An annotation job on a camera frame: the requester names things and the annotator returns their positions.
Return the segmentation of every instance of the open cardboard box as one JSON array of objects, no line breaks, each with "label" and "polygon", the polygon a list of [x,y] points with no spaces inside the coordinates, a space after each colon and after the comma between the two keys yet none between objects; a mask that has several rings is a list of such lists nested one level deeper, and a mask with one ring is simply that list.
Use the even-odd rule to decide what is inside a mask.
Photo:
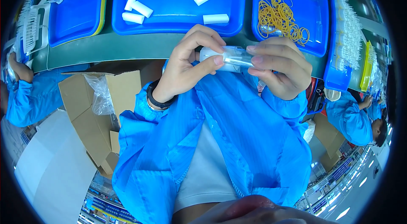
[{"label": "open cardboard box", "polygon": [[110,61],[85,71],[64,73],[73,74],[59,83],[66,112],[91,160],[103,176],[111,178],[118,161],[115,154],[120,150],[118,140],[114,140],[115,152],[112,151],[110,140],[111,131],[117,128],[113,127],[110,115],[93,113],[94,91],[83,75],[106,76],[114,110],[119,118],[124,110],[134,110],[135,95],[149,81],[161,77],[164,63],[165,60]]},{"label": "open cardboard box", "polygon": [[328,122],[328,118],[325,115],[317,113],[313,120],[315,122],[314,135],[321,141],[326,149],[326,153],[319,161],[328,172],[340,160],[342,153],[339,151],[339,148],[346,138]]}]

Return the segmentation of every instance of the fingernail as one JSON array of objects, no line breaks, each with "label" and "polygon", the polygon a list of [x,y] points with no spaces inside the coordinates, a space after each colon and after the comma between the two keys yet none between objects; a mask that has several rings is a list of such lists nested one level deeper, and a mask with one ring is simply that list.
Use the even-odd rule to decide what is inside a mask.
[{"label": "fingernail", "polygon": [[263,57],[253,57],[252,58],[252,63],[254,64],[260,64],[263,62]]},{"label": "fingernail", "polygon": [[216,65],[221,65],[223,64],[223,56],[215,56],[213,61],[215,62]]}]

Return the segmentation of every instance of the blue anti-static jacket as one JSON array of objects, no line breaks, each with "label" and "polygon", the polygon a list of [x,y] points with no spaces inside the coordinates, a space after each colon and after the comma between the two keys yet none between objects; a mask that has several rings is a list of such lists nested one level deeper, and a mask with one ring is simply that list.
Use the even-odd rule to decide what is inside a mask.
[{"label": "blue anti-static jacket", "polygon": [[367,145],[373,140],[372,123],[350,92],[342,92],[337,101],[326,99],[328,121],[354,145]]},{"label": "blue anti-static jacket", "polygon": [[32,83],[19,80],[18,88],[15,91],[13,91],[13,87],[8,87],[6,119],[18,127],[32,125],[44,119],[49,113],[64,104],[58,83],[71,75],[61,75],[61,73],[88,68],[89,64],[72,65],[40,72],[34,76]]},{"label": "blue anti-static jacket", "polygon": [[143,224],[169,224],[205,118],[239,197],[260,194],[293,206],[310,176],[311,151],[300,124],[305,92],[291,101],[266,87],[259,97],[253,77],[218,71],[207,75],[164,112],[146,102],[120,115],[120,158],[112,184],[123,206]]}]

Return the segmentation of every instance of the hand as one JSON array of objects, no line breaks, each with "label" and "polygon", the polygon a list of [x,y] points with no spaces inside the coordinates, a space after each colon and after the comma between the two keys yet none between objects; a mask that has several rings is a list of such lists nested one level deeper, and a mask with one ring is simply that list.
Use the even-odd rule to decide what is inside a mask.
[{"label": "hand", "polygon": [[248,73],[261,79],[280,99],[294,99],[311,83],[312,65],[290,39],[271,37],[246,50],[255,56],[252,64],[257,68],[249,68]]},{"label": "hand", "polygon": [[17,58],[15,57],[15,52],[12,52],[10,56],[8,57],[8,61],[14,61],[17,62]]},{"label": "hand", "polygon": [[363,100],[363,105],[366,108],[369,108],[372,105],[372,100],[373,100],[373,97],[371,95],[366,96],[365,99]]},{"label": "hand", "polygon": [[209,47],[222,54],[222,46],[226,43],[220,35],[206,26],[195,25],[174,48],[164,70],[160,82],[153,91],[153,98],[158,102],[166,102],[177,94],[191,90],[201,78],[215,74],[223,66],[223,56],[212,56],[196,66],[191,63],[199,57],[195,52],[198,46]]}]

